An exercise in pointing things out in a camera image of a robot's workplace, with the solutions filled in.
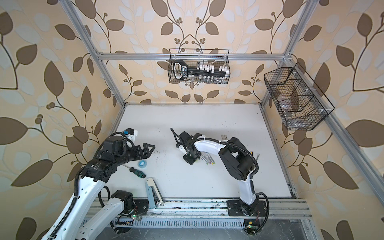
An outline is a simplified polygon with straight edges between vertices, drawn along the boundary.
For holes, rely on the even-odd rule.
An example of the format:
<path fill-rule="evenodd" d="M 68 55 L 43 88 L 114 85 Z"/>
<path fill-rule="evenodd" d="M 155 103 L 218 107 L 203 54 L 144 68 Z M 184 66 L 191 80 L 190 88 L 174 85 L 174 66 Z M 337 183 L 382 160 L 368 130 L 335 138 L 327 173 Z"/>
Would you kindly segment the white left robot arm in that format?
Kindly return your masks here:
<path fill-rule="evenodd" d="M 82 167 L 74 179 L 74 193 L 53 226 L 42 237 L 44 240 L 94 240 L 107 225 L 113 225 L 118 215 L 135 218 L 140 207 L 130 192 L 117 190 L 108 202 L 86 224 L 83 223 L 95 198 L 119 166 L 148 159 L 155 146 L 135 145 L 133 136 L 117 132 L 107 137 L 93 158 Z"/>

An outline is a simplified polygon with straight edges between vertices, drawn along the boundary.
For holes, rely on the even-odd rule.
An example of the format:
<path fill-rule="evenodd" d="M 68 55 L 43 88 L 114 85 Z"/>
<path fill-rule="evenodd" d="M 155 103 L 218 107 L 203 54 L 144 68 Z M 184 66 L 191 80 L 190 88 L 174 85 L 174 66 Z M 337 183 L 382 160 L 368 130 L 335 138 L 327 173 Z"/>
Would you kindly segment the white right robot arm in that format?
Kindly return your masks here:
<path fill-rule="evenodd" d="M 228 141 L 207 138 L 202 134 L 189 135 L 187 132 L 177 134 L 171 132 L 176 141 L 176 147 L 184 153 L 183 159 L 193 165 L 203 153 L 217 155 L 222 160 L 227 172 L 238 181 L 241 213 L 245 216 L 255 216 L 264 209 L 266 217 L 270 213 L 270 203 L 263 192 L 255 192 L 253 177 L 259 171 L 259 164 L 253 154 L 233 137 Z"/>

